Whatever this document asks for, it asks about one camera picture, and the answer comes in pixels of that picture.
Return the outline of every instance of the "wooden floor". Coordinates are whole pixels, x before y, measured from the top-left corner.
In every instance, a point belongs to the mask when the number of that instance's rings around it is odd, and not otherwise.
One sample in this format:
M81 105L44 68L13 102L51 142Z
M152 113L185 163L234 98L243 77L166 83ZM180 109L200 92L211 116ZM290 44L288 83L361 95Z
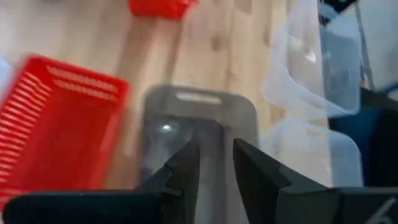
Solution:
M242 94L256 106L261 131L284 116L260 87L271 36L298 1L199 0L177 22L132 17L127 0L0 0L0 54L16 64L35 52L131 84L124 135L106 183L128 188L136 183L142 96L151 86Z

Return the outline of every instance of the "light wood surface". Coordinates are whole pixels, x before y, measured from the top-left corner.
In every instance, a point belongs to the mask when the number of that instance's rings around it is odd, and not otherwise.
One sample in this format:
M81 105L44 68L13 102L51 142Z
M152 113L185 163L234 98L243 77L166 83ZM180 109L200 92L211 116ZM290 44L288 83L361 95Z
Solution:
M138 174L143 96L156 84L242 94L257 108L260 131L283 118L260 87L271 36L298 1L199 0L177 22L132 17L127 0L0 0L0 54L15 64L35 52L130 83L106 182L107 188L129 188Z

